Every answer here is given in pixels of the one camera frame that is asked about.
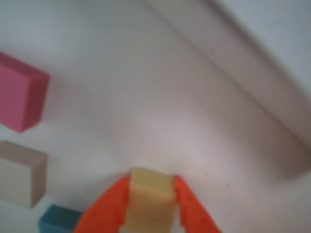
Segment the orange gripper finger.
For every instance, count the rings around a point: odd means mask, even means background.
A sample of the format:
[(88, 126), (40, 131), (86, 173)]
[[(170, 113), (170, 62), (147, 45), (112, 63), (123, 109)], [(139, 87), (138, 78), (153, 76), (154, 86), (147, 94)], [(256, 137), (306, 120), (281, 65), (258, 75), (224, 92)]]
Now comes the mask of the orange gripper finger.
[(174, 189), (180, 209), (180, 223), (186, 233), (221, 232), (190, 187), (179, 176), (174, 178)]
[(129, 176), (124, 176), (113, 183), (82, 214), (73, 231), (75, 233), (118, 233), (125, 221), (129, 183)]

